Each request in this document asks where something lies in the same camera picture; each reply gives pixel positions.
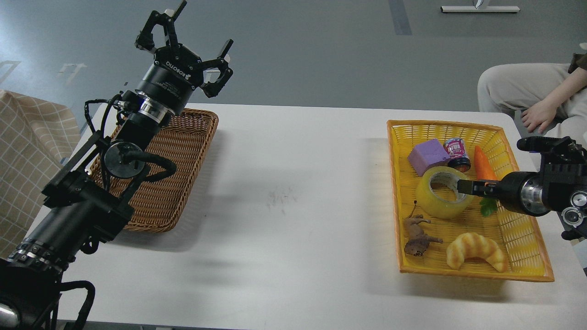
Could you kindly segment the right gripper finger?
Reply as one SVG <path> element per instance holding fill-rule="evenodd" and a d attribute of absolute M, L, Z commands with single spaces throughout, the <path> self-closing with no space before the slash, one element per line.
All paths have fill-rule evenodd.
<path fill-rule="evenodd" d="M 459 180 L 457 191 L 468 196 L 498 198 L 498 184 L 499 181 L 495 180 Z"/>

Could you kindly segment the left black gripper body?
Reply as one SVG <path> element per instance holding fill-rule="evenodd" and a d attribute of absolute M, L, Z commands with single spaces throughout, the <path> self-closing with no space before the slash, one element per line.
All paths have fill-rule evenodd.
<path fill-rule="evenodd" d="M 203 73 L 198 70 L 201 61 L 197 54 L 182 44 L 174 48 L 158 48 L 153 64 L 135 91 L 179 115 L 195 88 L 203 81 Z"/>

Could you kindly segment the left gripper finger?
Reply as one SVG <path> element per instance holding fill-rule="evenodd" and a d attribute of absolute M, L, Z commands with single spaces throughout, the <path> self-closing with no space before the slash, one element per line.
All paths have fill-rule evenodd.
<path fill-rule="evenodd" d="M 136 37 L 134 46 L 139 50 L 145 50 L 151 54 L 155 54 L 158 48 L 155 47 L 153 29 L 155 26 L 161 26 L 163 27 L 166 41 L 165 47 L 170 50 L 172 55 L 179 54 L 179 49 L 182 45 L 177 39 L 175 21 L 178 19 L 179 15 L 182 13 L 187 4 L 188 2 L 183 0 L 179 4 L 178 8 L 174 11 L 165 11 L 163 13 L 152 11 L 144 27 L 140 30 L 138 36 Z"/>
<path fill-rule="evenodd" d="M 196 82 L 193 83 L 193 91 L 200 88 L 208 98 L 216 97 L 233 75 L 227 59 L 228 52 L 233 45 L 233 39 L 228 39 L 220 54 L 215 59 L 202 61 L 199 55 L 195 56 Z M 204 73 L 210 69 L 217 69 L 219 76 L 215 81 L 204 82 Z"/>

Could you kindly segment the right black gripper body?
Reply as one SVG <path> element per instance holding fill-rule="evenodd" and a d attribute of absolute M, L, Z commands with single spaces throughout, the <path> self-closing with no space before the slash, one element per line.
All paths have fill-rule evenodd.
<path fill-rule="evenodd" d="M 509 211 L 543 216 L 549 209 L 543 202 L 543 186 L 537 172 L 516 171 L 498 183 L 498 199 Z"/>

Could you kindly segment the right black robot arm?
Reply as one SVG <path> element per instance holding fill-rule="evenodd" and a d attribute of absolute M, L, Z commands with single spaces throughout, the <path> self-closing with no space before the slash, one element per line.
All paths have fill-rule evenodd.
<path fill-rule="evenodd" d="M 570 137 L 532 136 L 517 148 L 541 155 L 537 172 L 514 171 L 502 180 L 459 180 L 457 190 L 470 196 L 498 200 L 511 212 L 540 217 L 558 212 L 566 230 L 564 240 L 587 236 L 586 150 Z"/>

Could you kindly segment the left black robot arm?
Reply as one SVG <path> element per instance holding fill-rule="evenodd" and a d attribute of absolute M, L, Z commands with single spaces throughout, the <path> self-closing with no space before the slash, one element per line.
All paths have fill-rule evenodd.
<path fill-rule="evenodd" d="M 91 135 L 42 190 L 48 215 L 1 261 L 1 328 L 54 330 L 61 295 L 86 290 L 73 324 L 81 330 L 94 304 L 88 280 L 64 282 L 78 252 L 95 253 L 126 227 L 165 231 L 179 219 L 215 134 L 218 117 L 187 109 L 200 88 L 212 98 L 233 75 L 227 40 L 220 54 L 203 61 L 177 39 L 176 10 L 153 11 L 135 41 L 154 61 L 138 88 L 86 105 L 106 105 L 96 128 L 86 108 Z"/>

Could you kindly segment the person's hand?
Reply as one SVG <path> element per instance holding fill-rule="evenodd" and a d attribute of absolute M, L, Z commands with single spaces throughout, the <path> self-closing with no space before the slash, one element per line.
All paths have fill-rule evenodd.
<path fill-rule="evenodd" d="M 555 119 L 558 105 L 541 100 L 524 110 L 521 120 L 528 133 L 543 134 Z"/>

